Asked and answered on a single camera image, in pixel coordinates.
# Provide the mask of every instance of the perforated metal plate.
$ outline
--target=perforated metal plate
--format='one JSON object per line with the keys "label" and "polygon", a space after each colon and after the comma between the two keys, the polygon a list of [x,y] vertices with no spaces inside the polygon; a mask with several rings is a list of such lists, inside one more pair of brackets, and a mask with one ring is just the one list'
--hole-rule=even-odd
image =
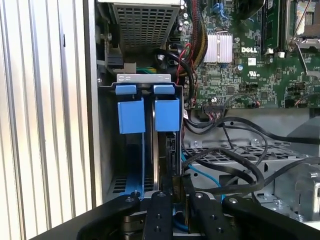
{"label": "perforated metal plate", "polygon": [[[279,143],[275,145],[268,146],[268,152],[265,156],[265,160],[295,160],[303,158],[299,153],[291,151],[287,148],[287,144]],[[188,148],[187,150],[192,154],[200,153],[208,148]],[[262,145],[259,146],[236,146],[234,152],[239,154],[240,156],[247,158],[250,161],[257,161],[262,155],[265,147]],[[217,162],[229,162],[233,161],[230,157],[226,156],[222,152],[213,152],[211,154],[206,155],[201,160],[206,161],[208,163],[217,163]]]}
{"label": "perforated metal plate", "polygon": [[171,5],[113,5],[126,52],[151,52],[165,44],[179,12]]}
{"label": "perforated metal plate", "polygon": [[[107,193],[107,200],[110,201],[124,193],[126,191],[126,186],[128,184],[126,176],[116,176],[111,185],[110,189]],[[154,189],[153,178],[150,176],[146,176],[144,178],[144,192],[149,192]]]}

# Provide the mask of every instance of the black cable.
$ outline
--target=black cable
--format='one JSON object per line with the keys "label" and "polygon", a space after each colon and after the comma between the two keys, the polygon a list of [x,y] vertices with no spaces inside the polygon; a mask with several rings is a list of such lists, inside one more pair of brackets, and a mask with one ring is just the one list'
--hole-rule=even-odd
{"label": "black cable", "polygon": [[[186,146],[185,146],[185,144],[184,144],[183,142],[182,142],[181,146],[182,146],[183,151],[184,151],[188,156],[192,157],[191,152],[189,152],[189,151],[186,149]],[[241,178],[241,179],[245,180],[248,184],[252,184],[252,183],[254,182],[254,179],[253,179],[250,175],[248,175],[248,174],[246,174],[246,173],[243,174],[242,171],[238,171],[237,169],[235,169],[235,168],[233,168],[233,167],[219,166],[219,165],[210,164],[210,165],[208,165],[208,168],[210,168],[210,169],[212,169],[212,170],[220,171],[220,172],[223,172],[223,173],[229,173],[229,174],[231,174],[232,176],[236,176],[237,178]],[[198,191],[203,191],[203,192],[205,192],[206,189],[198,189]],[[260,204],[260,202],[259,202],[259,200],[257,199],[257,197],[255,196],[255,193],[254,193],[254,192],[251,193],[251,197],[252,197],[252,200],[253,200],[254,203]]]}
{"label": "black cable", "polygon": [[216,170],[216,167],[218,165],[213,165],[213,164],[210,164],[208,162],[201,160],[203,157],[205,157],[208,154],[211,154],[213,152],[216,152],[216,151],[222,152],[223,154],[227,155],[231,159],[235,160],[237,163],[239,163],[242,166],[251,170],[253,175],[256,177],[256,182],[254,182],[252,184],[229,185],[229,186],[223,186],[223,187],[218,187],[218,188],[211,188],[211,189],[206,189],[205,191],[207,191],[213,195],[238,194],[238,193],[248,193],[248,192],[252,193],[255,191],[259,191],[264,187],[264,182],[265,182],[264,176],[261,173],[261,171],[253,163],[251,163],[246,158],[244,158],[244,157],[242,157],[232,151],[221,148],[221,147],[210,148],[210,149],[204,150],[204,151],[190,157],[189,159],[187,159],[186,161],[184,161],[182,163],[182,167],[186,168],[189,164],[196,161],[197,163],[203,165],[204,167],[211,168],[211,169],[214,168],[214,170]]}
{"label": "black cable", "polygon": [[[211,170],[215,170],[215,171],[219,171],[219,172],[223,172],[223,173],[227,173],[227,174],[231,174],[232,176],[236,176],[238,179],[243,179],[244,181],[246,181],[248,184],[254,184],[254,179],[248,175],[247,173],[240,171],[236,168],[230,167],[230,166],[223,166],[223,165],[214,165],[214,164],[210,164],[204,161],[197,161],[197,163],[199,163],[200,165],[209,168]],[[217,187],[217,188],[194,188],[196,191],[200,191],[200,192],[208,192],[208,193],[214,193],[215,195],[222,195],[222,194],[229,194],[232,193],[230,192],[229,189],[226,189],[226,187],[222,186],[222,187]],[[252,192],[251,193],[251,197],[252,200],[257,203],[260,204],[259,200],[257,199],[257,197],[255,196],[255,193]]]}
{"label": "black cable", "polygon": [[300,144],[313,144],[313,145],[320,145],[320,139],[319,138],[309,138],[309,137],[288,137],[288,136],[279,136],[279,135],[275,135],[265,129],[263,129],[262,127],[260,127],[259,125],[253,123],[250,120],[247,120],[245,118],[242,117],[237,117],[237,116],[226,116],[224,118],[218,119],[216,121],[215,124],[211,125],[210,127],[208,127],[206,130],[202,131],[202,132],[195,132],[192,131],[195,134],[198,135],[205,135],[209,132],[211,132],[213,129],[215,129],[216,127],[218,127],[219,125],[225,123],[225,122],[237,122],[237,123],[243,123],[248,125],[249,127],[257,130],[258,132],[262,133],[263,135],[277,140],[277,141],[281,141],[281,142],[289,142],[289,143],[300,143]]}
{"label": "black cable", "polygon": [[225,116],[227,107],[228,107],[229,103],[231,102],[231,100],[233,100],[233,99],[235,99],[236,97],[239,97],[239,96],[245,96],[245,97],[251,99],[252,101],[254,101],[256,103],[259,103],[259,101],[257,99],[255,99],[254,97],[250,96],[249,94],[236,93],[236,94],[232,95],[231,97],[229,97],[228,100],[224,103],[223,110],[222,110],[222,116]]}
{"label": "black cable", "polygon": [[228,134],[228,132],[227,132],[227,129],[226,129],[225,124],[222,125],[222,129],[223,129],[223,131],[224,131],[224,134],[225,134],[225,136],[226,136],[226,139],[228,140],[228,143],[229,143],[229,145],[230,145],[230,148],[231,148],[231,149],[235,149],[234,146],[233,146],[233,144],[232,144],[232,142],[231,142],[231,139],[230,139],[230,137],[229,137],[229,134]]}
{"label": "black cable", "polygon": [[181,67],[183,67],[183,69],[185,70],[189,78],[189,94],[188,94],[188,97],[184,99],[184,102],[188,103],[189,101],[191,101],[195,93],[195,80],[194,80],[194,76],[192,74],[192,70],[190,66],[184,60],[179,59],[177,55],[175,55],[170,51],[163,50],[163,49],[156,49],[154,50],[154,54],[155,54],[155,58],[157,58],[157,55],[163,55],[171,60],[176,61],[177,63],[180,63]]}
{"label": "black cable", "polygon": [[[254,129],[247,128],[247,127],[240,127],[240,126],[225,126],[225,127],[228,128],[228,129],[238,129],[238,130],[250,131],[250,132],[258,134],[260,137],[262,137],[262,139],[264,141],[264,150],[263,150],[261,156],[259,157],[258,161],[255,164],[256,166],[259,166],[261,164],[261,162],[265,159],[265,157],[266,157],[266,155],[268,153],[268,147],[269,146],[268,146],[268,140],[266,139],[266,137],[262,133],[254,130]],[[234,183],[237,179],[238,179],[238,177],[233,177],[225,185],[228,186],[228,185]]]}
{"label": "black cable", "polygon": [[270,183],[272,183],[276,178],[278,178],[279,176],[281,176],[282,174],[285,174],[286,172],[288,172],[290,169],[293,169],[294,167],[300,165],[300,164],[320,164],[320,157],[309,157],[309,158],[305,158],[302,160],[297,160],[294,161],[282,168],[280,168],[278,171],[276,171],[274,174],[272,174],[271,176],[269,176],[265,181],[264,181],[264,186],[269,185]]}
{"label": "black cable", "polygon": [[212,123],[211,125],[207,126],[207,129],[205,129],[203,131],[194,131],[190,127],[190,125],[189,125],[189,123],[188,123],[188,121],[186,119],[184,119],[184,123],[185,123],[186,129],[188,129],[191,133],[196,134],[196,135],[205,135],[205,134],[209,133],[213,129],[213,126],[215,126],[214,123]]}
{"label": "black cable", "polygon": [[188,118],[185,118],[184,120],[185,120],[186,124],[191,125],[195,129],[205,129],[205,128],[211,126],[212,124],[214,124],[213,120],[209,120],[209,121],[206,121],[206,122],[193,122],[191,120],[190,112],[188,112]]}

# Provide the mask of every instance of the silver heatsink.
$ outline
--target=silver heatsink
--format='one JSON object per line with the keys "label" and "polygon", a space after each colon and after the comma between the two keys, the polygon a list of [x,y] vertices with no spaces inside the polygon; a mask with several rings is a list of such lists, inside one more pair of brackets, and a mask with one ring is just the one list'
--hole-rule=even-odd
{"label": "silver heatsink", "polygon": [[233,35],[214,33],[208,35],[208,49],[204,63],[231,63],[233,61]]}
{"label": "silver heatsink", "polygon": [[99,0],[111,3],[121,29],[121,50],[151,52],[163,46],[181,6],[181,0]]}

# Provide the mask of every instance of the gray metal panel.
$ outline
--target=gray metal panel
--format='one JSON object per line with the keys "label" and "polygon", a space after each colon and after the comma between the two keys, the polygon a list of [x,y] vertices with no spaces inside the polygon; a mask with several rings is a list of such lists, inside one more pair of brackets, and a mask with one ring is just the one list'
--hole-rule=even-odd
{"label": "gray metal panel", "polygon": [[0,1],[2,239],[92,208],[82,4]]}

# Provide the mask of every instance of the metal mesh grille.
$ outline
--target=metal mesh grille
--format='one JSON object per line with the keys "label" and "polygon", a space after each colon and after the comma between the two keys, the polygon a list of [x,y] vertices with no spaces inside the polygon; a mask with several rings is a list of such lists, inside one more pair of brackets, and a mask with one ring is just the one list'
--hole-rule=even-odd
{"label": "metal mesh grille", "polygon": [[[192,154],[200,153],[208,148],[188,148],[187,150]],[[247,158],[250,161],[257,161],[264,151],[264,146],[237,146],[234,151],[240,156]],[[266,154],[265,160],[285,160],[285,159],[299,159],[302,156],[297,152],[287,149],[286,144],[281,145],[269,145],[268,152]],[[206,155],[201,160],[208,163],[217,163],[217,162],[228,162],[233,161],[230,157],[226,156],[222,152],[213,152]]]}
{"label": "metal mesh grille", "polygon": [[168,38],[179,8],[155,5],[114,4],[126,52],[151,52]]}

